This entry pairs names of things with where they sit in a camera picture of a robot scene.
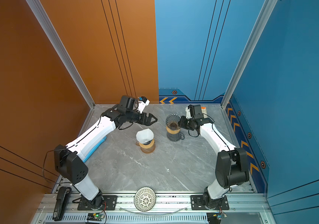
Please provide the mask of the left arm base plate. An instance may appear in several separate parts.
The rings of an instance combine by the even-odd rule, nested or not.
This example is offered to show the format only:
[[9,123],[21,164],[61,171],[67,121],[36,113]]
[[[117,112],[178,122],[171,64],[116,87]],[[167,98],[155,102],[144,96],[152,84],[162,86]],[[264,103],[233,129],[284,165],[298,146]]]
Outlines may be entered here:
[[117,204],[117,195],[103,195],[101,206],[92,206],[84,197],[81,197],[77,210],[78,211],[114,211]]

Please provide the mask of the white paper coffee filter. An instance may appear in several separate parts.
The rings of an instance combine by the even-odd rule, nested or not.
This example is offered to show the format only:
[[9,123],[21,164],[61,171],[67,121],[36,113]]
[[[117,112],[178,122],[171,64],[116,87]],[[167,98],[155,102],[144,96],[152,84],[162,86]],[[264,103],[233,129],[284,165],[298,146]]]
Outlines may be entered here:
[[148,145],[154,139],[154,133],[150,129],[144,129],[137,132],[136,139],[139,143]]

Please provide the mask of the grey glass mug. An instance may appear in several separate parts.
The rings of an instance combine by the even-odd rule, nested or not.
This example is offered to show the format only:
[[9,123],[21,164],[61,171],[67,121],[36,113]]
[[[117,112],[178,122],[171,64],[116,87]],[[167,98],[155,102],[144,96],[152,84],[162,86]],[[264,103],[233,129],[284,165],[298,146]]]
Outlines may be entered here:
[[184,140],[184,139],[185,139],[185,136],[184,136],[184,134],[181,133],[181,132],[175,133],[175,134],[167,133],[167,138],[168,138],[170,141],[179,141],[179,140]]

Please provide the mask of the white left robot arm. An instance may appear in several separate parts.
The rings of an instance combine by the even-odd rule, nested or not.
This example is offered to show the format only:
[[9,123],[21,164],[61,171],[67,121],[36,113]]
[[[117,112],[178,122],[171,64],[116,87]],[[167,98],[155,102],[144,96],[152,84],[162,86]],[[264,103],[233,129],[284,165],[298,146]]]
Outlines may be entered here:
[[103,112],[97,122],[77,139],[66,146],[58,145],[54,150],[56,171],[77,189],[81,196],[94,206],[102,203],[102,193],[88,175],[85,162],[104,142],[112,131],[122,129],[126,122],[151,126],[157,118],[144,112],[150,103],[142,96],[137,99],[122,96],[120,102]]

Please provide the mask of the grey glass dripper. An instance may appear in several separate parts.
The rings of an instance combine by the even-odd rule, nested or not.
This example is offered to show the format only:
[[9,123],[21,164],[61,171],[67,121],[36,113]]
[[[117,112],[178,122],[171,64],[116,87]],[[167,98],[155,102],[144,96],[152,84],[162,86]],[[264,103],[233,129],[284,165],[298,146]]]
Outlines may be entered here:
[[172,130],[172,131],[176,131],[180,129],[180,125],[179,122],[181,120],[181,117],[177,114],[171,114],[169,116],[167,116],[166,118],[166,126]]

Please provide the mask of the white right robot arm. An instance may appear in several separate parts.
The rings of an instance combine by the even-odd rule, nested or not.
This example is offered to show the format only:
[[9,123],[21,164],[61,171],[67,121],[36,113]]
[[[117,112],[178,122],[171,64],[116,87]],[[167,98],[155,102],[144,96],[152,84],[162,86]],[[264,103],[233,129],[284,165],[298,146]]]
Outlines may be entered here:
[[186,116],[181,116],[179,126],[188,131],[196,131],[202,136],[217,155],[216,180],[203,192],[204,205],[215,210],[226,194],[237,186],[249,181],[247,151],[230,143],[216,128],[215,121],[204,115],[200,105],[189,105]]

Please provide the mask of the wooden dripper ring holder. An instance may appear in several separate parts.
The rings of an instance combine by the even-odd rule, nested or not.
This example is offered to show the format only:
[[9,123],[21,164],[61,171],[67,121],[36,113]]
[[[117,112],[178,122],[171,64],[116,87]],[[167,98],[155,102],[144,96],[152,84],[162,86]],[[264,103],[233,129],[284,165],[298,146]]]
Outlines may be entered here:
[[140,146],[142,149],[154,148],[154,147],[155,147],[155,140],[153,139],[153,140],[147,142],[146,144],[139,143],[139,146]]

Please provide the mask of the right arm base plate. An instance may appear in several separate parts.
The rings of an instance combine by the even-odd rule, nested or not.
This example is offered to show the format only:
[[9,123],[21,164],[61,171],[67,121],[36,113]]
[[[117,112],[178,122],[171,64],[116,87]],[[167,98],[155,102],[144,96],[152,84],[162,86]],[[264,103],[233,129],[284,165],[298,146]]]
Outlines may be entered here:
[[211,205],[206,205],[202,195],[191,195],[191,208],[193,211],[198,210],[216,210],[216,211],[228,211],[230,209],[227,196],[221,199],[216,199]]

